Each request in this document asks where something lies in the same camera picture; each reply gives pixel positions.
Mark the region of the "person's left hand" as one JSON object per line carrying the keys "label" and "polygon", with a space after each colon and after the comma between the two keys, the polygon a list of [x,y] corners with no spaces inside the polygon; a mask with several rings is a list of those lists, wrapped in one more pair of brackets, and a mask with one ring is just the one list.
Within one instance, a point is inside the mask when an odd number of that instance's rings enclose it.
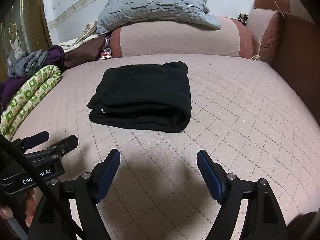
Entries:
{"label": "person's left hand", "polygon": [[8,196],[1,190],[1,217],[6,220],[18,218],[30,228],[37,208],[34,195],[34,189],[16,197]]}

